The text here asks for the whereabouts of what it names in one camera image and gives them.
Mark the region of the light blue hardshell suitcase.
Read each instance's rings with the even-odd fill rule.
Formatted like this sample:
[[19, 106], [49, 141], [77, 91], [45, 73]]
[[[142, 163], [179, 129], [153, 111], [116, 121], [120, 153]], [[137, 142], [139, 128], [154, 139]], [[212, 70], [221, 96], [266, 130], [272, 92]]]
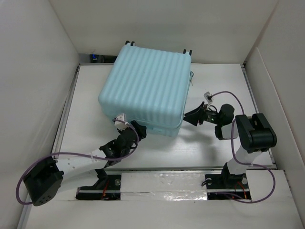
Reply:
[[183, 122], [192, 81], [192, 51], [168, 52], [126, 41], [98, 96], [102, 112], [125, 114], [147, 131], [175, 137]]

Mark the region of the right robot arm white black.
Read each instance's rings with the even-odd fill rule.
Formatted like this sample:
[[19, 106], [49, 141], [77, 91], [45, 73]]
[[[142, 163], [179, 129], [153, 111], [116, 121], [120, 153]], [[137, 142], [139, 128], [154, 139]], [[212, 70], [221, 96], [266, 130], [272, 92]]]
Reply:
[[240, 147], [233, 151], [233, 158], [225, 163], [220, 182], [224, 187], [232, 187], [243, 179], [244, 174], [262, 152], [268, 151], [277, 143], [275, 131], [263, 113], [248, 117], [244, 114], [234, 116], [230, 104], [221, 106], [220, 111], [211, 111], [208, 105], [201, 103], [196, 109], [187, 112], [184, 121], [197, 126], [203, 122], [215, 124], [215, 136], [219, 140], [240, 140]]

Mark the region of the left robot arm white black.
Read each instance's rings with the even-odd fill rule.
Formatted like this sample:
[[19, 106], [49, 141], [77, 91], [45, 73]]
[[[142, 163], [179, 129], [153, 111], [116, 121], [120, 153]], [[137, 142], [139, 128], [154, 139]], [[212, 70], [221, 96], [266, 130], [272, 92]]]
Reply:
[[82, 173], [98, 170], [90, 177], [95, 189], [106, 185], [105, 168], [113, 166], [129, 157], [147, 136], [147, 128], [136, 121], [126, 122], [118, 129], [116, 139], [96, 150], [82, 154], [57, 152], [42, 157], [30, 165], [21, 175], [15, 189], [16, 200], [22, 205], [41, 206], [52, 200], [63, 188], [63, 183]]

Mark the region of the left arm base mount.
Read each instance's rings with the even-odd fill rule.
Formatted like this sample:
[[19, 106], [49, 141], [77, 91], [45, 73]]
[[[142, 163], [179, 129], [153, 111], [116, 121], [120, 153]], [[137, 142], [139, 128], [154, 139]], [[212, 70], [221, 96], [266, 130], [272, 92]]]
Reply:
[[107, 174], [104, 169], [96, 169], [98, 180], [92, 186], [77, 189], [77, 200], [121, 200], [121, 174]]

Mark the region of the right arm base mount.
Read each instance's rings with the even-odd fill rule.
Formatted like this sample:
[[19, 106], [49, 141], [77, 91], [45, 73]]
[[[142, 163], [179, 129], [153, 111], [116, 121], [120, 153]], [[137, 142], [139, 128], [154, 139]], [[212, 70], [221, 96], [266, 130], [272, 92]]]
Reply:
[[227, 168], [220, 174], [205, 174], [201, 183], [206, 187], [208, 200], [251, 200], [246, 174], [231, 175]]

